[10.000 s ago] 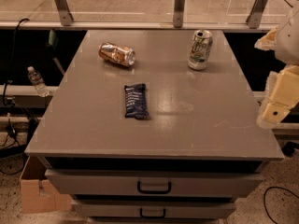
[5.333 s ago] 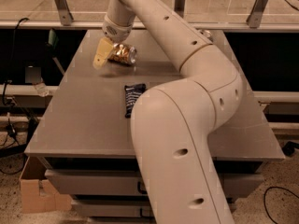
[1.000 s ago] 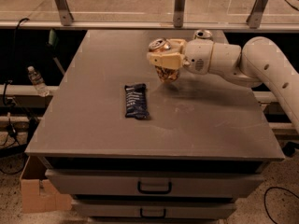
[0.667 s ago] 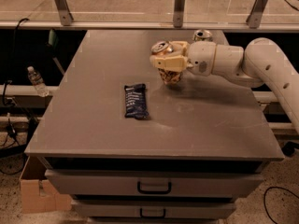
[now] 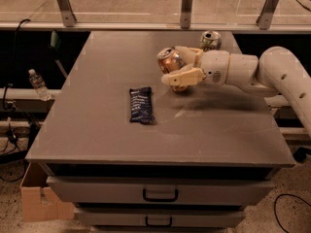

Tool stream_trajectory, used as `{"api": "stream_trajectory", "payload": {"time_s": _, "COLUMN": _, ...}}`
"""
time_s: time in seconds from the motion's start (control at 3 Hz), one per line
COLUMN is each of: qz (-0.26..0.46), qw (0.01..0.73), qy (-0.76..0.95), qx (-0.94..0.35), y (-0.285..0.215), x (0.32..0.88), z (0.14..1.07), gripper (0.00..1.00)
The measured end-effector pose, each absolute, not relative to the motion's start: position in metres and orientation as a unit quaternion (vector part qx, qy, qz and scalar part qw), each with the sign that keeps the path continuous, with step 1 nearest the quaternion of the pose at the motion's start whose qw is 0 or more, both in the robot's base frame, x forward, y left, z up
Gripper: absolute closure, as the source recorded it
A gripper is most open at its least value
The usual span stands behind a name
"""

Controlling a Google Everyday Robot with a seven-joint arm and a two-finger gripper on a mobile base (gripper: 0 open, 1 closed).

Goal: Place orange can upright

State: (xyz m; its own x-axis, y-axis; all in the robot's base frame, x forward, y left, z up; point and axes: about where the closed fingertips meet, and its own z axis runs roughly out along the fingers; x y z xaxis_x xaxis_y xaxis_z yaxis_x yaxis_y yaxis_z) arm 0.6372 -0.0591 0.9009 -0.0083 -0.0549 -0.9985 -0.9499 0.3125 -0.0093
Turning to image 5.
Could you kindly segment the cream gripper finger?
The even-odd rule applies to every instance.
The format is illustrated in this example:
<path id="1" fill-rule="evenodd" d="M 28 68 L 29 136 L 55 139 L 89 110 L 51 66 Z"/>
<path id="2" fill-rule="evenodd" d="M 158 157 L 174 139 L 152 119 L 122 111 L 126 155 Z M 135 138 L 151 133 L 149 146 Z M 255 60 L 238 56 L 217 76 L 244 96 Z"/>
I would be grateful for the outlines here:
<path id="1" fill-rule="evenodd" d="M 201 68 L 186 67 L 163 75 L 161 82 L 170 86 L 189 86 L 197 85 L 205 78 L 206 75 Z"/>
<path id="2" fill-rule="evenodd" d="M 203 54 L 202 49 L 176 46 L 175 49 L 180 53 L 186 64 L 192 64 L 194 67 L 198 65 L 200 57 Z"/>

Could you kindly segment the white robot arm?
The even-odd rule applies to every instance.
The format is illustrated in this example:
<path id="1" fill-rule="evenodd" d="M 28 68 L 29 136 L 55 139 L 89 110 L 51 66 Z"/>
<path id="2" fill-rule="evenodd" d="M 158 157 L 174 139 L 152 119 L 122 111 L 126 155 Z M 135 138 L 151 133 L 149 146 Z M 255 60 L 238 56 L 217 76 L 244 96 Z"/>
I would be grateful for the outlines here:
<path id="1" fill-rule="evenodd" d="M 311 77 L 295 55 L 272 47 L 261 56 L 171 47 L 157 55 L 161 81 L 177 91 L 199 83 L 234 85 L 265 97 L 282 94 L 311 135 Z"/>

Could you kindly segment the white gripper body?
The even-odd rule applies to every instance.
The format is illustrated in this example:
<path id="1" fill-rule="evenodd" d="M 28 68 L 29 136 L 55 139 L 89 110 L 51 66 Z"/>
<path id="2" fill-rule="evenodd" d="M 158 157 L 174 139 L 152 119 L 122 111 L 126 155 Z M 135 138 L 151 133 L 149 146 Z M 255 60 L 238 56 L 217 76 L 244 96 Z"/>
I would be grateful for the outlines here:
<path id="1" fill-rule="evenodd" d="M 200 58 L 200 68 L 204 71 L 205 82 L 210 85 L 224 85 L 230 53 L 225 50 L 209 50 Z"/>

